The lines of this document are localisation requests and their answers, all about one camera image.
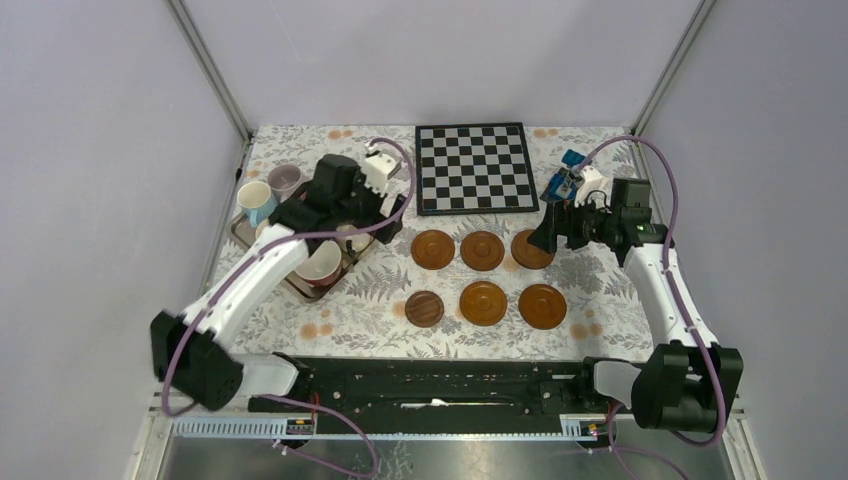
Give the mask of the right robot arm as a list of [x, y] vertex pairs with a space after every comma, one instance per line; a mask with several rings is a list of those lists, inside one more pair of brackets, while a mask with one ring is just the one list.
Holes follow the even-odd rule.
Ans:
[[649, 322], [654, 350], [637, 366], [620, 359], [587, 358], [573, 386], [575, 402], [597, 412], [611, 400], [645, 429], [666, 430], [686, 442], [722, 435], [743, 373], [735, 348], [721, 346], [698, 315], [682, 279], [668, 226], [652, 220], [651, 185], [616, 178], [600, 205], [588, 197], [542, 194], [542, 222], [530, 245], [553, 254], [560, 238], [578, 250], [606, 246], [634, 285]]

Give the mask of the brown wooden coaster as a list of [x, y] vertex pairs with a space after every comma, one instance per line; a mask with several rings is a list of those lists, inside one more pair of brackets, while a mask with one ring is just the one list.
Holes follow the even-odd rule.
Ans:
[[503, 241], [488, 231], [472, 232], [460, 245], [463, 263], [475, 271], [494, 270], [502, 263], [504, 255]]
[[538, 330], [558, 327], [567, 314], [565, 296], [547, 284], [534, 284], [524, 289], [518, 306], [522, 319]]
[[529, 237], [533, 232], [533, 229], [526, 229], [515, 235], [511, 242], [511, 255], [520, 266], [531, 270], [541, 270], [553, 262], [555, 255], [529, 243]]
[[416, 265], [427, 270], [440, 270], [455, 257], [454, 240], [441, 230], [426, 230], [415, 236], [411, 256]]
[[494, 283], [477, 281], [462, 291], [459, 308], [470, 323], [476, 326], [493, 326], [505, 317], [508, 299], [505, 292]]

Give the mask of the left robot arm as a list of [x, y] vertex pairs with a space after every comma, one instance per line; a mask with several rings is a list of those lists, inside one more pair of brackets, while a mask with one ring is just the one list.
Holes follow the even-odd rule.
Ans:
[[259, 305], [322, 243], [344, 234], [392, 241], [410, 200], [398, 195], [388, 216], [381, 209], [390, 180], [409, 165], [381, 151], [362, 161], [322, 157], [312, 179], [275, 207], [259, 238], [220, 282], [181, 313], [162, 311], [151, 321], [153, 371], [162, 393], [176, 389], [209, 411], [237, 396], [264, 394], [288, 411], [304, 407], [311, 387], [297, 367], [279, 354], [237, 358], [232, 345]]

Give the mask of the cream yellow mug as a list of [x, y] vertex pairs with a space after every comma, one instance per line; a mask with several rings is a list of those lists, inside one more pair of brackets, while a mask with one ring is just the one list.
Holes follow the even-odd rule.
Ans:
[[266, 218], [265, 220], [261, 221], [261, 222], [258, 224], [258, 226], [256, 227], [256, 230], [255, 230], [255, 234], [254, 234], [254, 237], [255, 237], [255, 239], [256, 239], [256, 240], [259, 240], [259, 238], [260, 238], [260, 237], [261, 237], [261, 235], [262, 235], [262, 232], [263, 232], [263, 231], [264, 231], [264, 230], [265, 230], [268, 226], [269, 226], [269, 219], [268, 219], [268, 218]]

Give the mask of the dark walnut coaster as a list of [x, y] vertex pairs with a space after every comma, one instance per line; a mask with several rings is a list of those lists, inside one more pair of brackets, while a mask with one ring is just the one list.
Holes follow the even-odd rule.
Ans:
[[419, 328], [435, 326], [441, 321], [444, 313], [443, 300], [432, 291], [417, 291], [404, 304], [406, 319]]

